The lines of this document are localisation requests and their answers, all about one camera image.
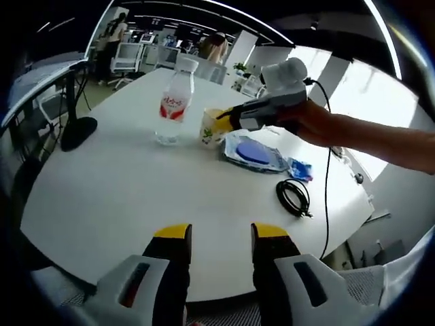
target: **plastic water bottle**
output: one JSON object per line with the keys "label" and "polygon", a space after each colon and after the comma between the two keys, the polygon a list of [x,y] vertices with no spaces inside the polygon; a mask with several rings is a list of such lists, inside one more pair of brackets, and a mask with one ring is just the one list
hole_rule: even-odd
{"label": "plastic water bottle", "polygon": [[181,124],[186,110],[192,102],[194,92],[193,73],[198,68],[198,61],[179,57],[177,71],[168,88],[163,92],[160,102],[160,119],[156,127],[157,141],[163,145],[178,142]]}

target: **black cable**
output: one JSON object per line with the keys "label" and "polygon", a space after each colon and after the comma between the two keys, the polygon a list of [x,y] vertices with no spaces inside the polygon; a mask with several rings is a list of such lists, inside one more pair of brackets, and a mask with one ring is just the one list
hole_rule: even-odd
{"label": "black cable", "polygon": [[54,150],[56,149],[57,142],[58,142],[58,140],[60,138],[60,134],[62,133],[62,128],[63,128],[62,121],[60,120],[60,115],[62,114],[62,103],[63,103],[63,93],[60,94],[60,105],[59,105],[59,115],[58,115],[59,116],[59,133],[57,134],[57,138],[54,141],[54,146],[53,146],[52,154],[53,154]]}
{"label": "black cable", "polygon": [[[321,92],[324,94],[324,97],[326,99],[326,106],[328,108],[328,111],[331,113],[331,106],[329,104],[329,98],[328,95],[326,94],[326,91],[324,89],[324,87],[317,81],[311,78],[306,78],[304,80],[304,83],[306,85],[312,85],[312,84],[317,84],[320,87]],[[325,217],[326,217],[326,241],[325,241],[325,247],[320,255],[320,259],[322,259],[325,255],[326,249],[328,248],[328,243],[329,243],[329,214],[328,214],[328,176],[329,176],[329,165],[331,163],[331,151],[332,148],[329,147],[329,151],[328,151],[328,161],[326,163],[326,176],[325,176]]]}
{"label": "black cable", "polygon": [[[278,182],[275,189],[277,191],[279,202],[281,205],[283,205],[287,212],[296,217],[311,217],[309,212],[310,194],[301,181],[296,179],[286,179],[284,181]],[[300,206],[294,203],[294,201],[288,196],[287,192],[292,192],[296,195],[296,197],[298,197]]]}
{"label": "black cable", "polygon": [[86,102],[86,105],[88,106],[88,110],[92,111],[92,109],[90,108],[89,102],[88,102],[88,97],[86,96],[86,93],[84,92],[84,88],[85,88],[85,85],[86,85],[85,80],[84,80],[85,77],[83,77],[83,81],[81,83],[77,80],[77,78],[74,78],[74,79],[75,79],[75,82],[77,82],[77,84],[79,85],[79,92],[78,92],[78,94],[80,94],[80,91],[83,92],[83,97],[84,97],[84,100]]}

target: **woman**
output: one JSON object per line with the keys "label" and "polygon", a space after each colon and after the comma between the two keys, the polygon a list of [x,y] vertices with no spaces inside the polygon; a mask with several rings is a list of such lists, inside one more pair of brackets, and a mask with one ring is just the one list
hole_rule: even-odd
{"label": "woman", "polygon": [[208,36],[202,42],[199,46],[198,56],[221,65],[227,51],[228,41],[225,38],[225,34],[218,32]]}
{"label": "woman", "polygon": [[107,83],[110,78],[110,62],[116,55],[118,44],[122,41],[127,24],[125,23],[126,14],[122,12],[118,18],[112,20],[104,32],[104,37],[107,38],[107,43],[104,50],[101,51],[97,58],[95,67],[95,77],[97,78],[98,85]]}

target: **desk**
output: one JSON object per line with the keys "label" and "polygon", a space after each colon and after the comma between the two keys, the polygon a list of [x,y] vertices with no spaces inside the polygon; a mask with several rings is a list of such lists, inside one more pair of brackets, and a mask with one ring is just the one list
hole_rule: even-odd
{"label": "desk", "polygon": [[1,122],[1,127],[14,117],[19,108],[29,99],[33,98],[38,92],[46,86],[54,83],[56,80],[66,75],[70,68],[87,59],[70,60],[65,62],[45,65],[37,69],[30,70],[28,73],[18,77],[11,87],[9,95],[9,111]]}
{"label": "desk", "polygon": [[[89,283],[129,255],[141,255],[153,233],[191,223],[188,301],[213,300],[254,290],[253,221],[285,228],[303,253],[319,257],[326,238],[326,149],[284,129],[254,134],[284,155],[313,164],[308,188],[313,219],[297,219],[280,205],[275,185],[284,175],[262,175],[216,160],[197,143],[205,107],[249,100],[234,90],[195,79],[184,141],[163,147],[152,128],[173,71],[157,69],[119,90],[90,113],[97,131],[71,152],[55,152],[38,176],[24,210],[22,231],[47,257]],[[370,216],[372,207],[350,171],[331,158],[330,253]]]}

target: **black lamp base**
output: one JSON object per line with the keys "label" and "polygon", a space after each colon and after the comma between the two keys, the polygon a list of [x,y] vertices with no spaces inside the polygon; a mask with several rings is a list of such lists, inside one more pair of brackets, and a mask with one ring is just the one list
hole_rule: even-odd
{"label": "black lamp base", "polygon": [[95,130],[97,121],[93,117],[81,117],[69,121],[63,130],[60,148],[63,151],[72,151],[79,147]]}

